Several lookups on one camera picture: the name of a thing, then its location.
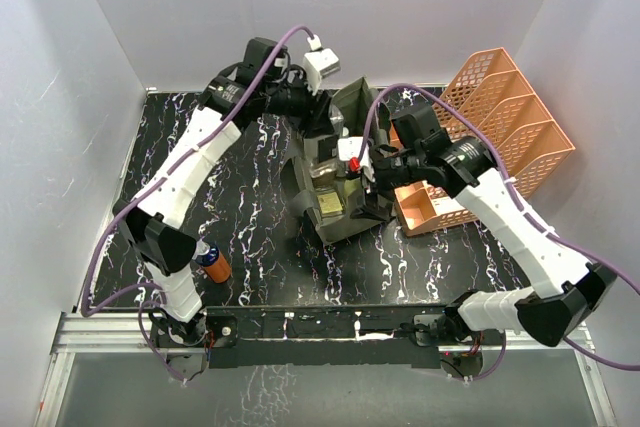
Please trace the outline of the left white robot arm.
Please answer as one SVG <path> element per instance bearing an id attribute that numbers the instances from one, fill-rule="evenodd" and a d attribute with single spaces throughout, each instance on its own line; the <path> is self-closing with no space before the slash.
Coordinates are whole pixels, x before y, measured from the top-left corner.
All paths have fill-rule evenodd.
<path id="1" fill-rule="evenodd" d="M 200 343 L 207 330 L 197 315 L 202 302 L 191 273 L 198 242 L 181 230 L 186 211 L 251 123 L 265 114 L 284 116 L 308 132 L 327 113 L 330 96 L 320 85 L 339 70 L 339 59 L 318 35 L 309 35 L 307 43 L 302 62 L 294 64 L 285 42 L 251 39 L 243 59 L 222 69 L 201 92 L 186 130 L 148 184 L 130 202 L 114 207 L 120 231 L 174 319 L 172 334 L 186 346 Z"/>

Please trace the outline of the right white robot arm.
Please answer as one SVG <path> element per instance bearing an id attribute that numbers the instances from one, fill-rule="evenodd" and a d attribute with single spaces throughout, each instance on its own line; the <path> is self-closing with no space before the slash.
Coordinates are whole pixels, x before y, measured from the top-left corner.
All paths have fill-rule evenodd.
<path id="1" fill-rule="evenodd" d="M 526 289 L 468 292 L 445 308 L 440 325 L 455 342 L 484 330 L 524 331 L 555 347 L 601 303 L 616 276 L 602 263 L 552 240 L 548 225 L 498 170 L 497 157 L 473 136 L 452 140 L 429 105 L 391 118 L 402 144 L 372 145 L 364 136 L 338 142 L 350 178 L 369 193 L 390 194 L 419 181 L 442 189 L 477 217 L 506 248 L 529 280 Z"/>

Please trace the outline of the clear square bottle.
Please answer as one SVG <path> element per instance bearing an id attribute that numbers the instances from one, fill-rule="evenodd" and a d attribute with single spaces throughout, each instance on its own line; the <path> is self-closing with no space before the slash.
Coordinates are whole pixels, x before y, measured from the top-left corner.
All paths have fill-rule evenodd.
<path id="1" fill-rule="evenodd" d="M 311 164 L 309 175 L 315 187 L 331 185 L 338 174 L 339 161 L 335 158 Z"/>
<path id="2" fill-rule="evenodd" d="M 334 186 L 321 187 L 315 190 L 314 193 L 321 219 L 331 219 L 346 214 L 345 201 Z"/>

